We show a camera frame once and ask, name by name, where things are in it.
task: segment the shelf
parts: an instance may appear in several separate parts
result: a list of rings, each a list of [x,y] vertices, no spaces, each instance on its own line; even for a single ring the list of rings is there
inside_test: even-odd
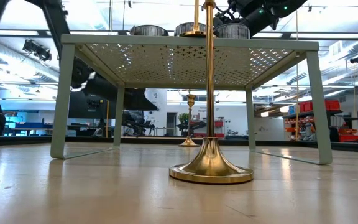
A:
[[[206,88],[206,39],[120,35],[62,35],[76,56],[126,88]],[[257,88],[319,50],[317,42],[214,40],[214,85]]]
[[[341,111],[341,110],[334,110],[334,111],[327,110],[327,113],[332,116],[332,115],[335,115],[335,114],[342,113],[342,111]],[[307,116],[313,115],[313,114],[314,114],[313,111],[308,111],[308,112],[304,112],[304,113],[299,113],[299,114],[298,114],[298,117],[299,117],[299,118],[304,118],[304,117],[307,117]],[[291,114],[291,115],[283,116],[283,118],[284,118],[284,119],[286,119],[286,118],[296,118],[296,114]]]

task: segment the ceiling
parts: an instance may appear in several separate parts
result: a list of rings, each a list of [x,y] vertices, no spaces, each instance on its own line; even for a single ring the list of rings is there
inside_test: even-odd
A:
[[[221,9],[227,7],[227,0],[215,0]],[[142,24],[158,25],[166,30],[174,30],[184,22],[193,20],[193,0],[139,0],[132,1],[132,8],[127,1],[109,0],[66,0],[63,1],[65,10],[68,11],[67,22],[71,30],[129,30],[132,26]],[[204,12],[200,10],[200,22],[205,23]],[[24,0],[11,0],[0,22],[0,30],[48,30],[42,11]],[[273,31],[270,27],[264,31]],[[350,0],[309,0],[298,12],[294,12],[280,20],[275,32],[358,32],[358,1]],[[0,37],[0,44],[37,62],[37,58],[28,55],[22,50],[25,37]],[[31,38],[36,43],[51,49],[52,60],[43,65],[48,69],[58,72],[57,50],[52,38]],[[345,60],[329,58],[329,46],[336,40],[320,40],[320,66],[326,72],[323,73],[323,81],[337,77],[347,71],[358,69],[358,65],[350,65]],[[300,63],[298,75],[305,72],[306,64]],[[269,85],[285,85],[287,81],[296,76],[296,67],[293,67],[271,80]],[[347,81],[348,77],[337,80],[331,85]],[[37,77],[31,77],[30,82],[44,82]],[[309,85],[308,78],[300,80],[300,85]],[[39,85],[30,86],[34,90]],[[255,95],[261,98],[280,97],[293,89],[282,91],[277,87],[264,87],[255,91]]]

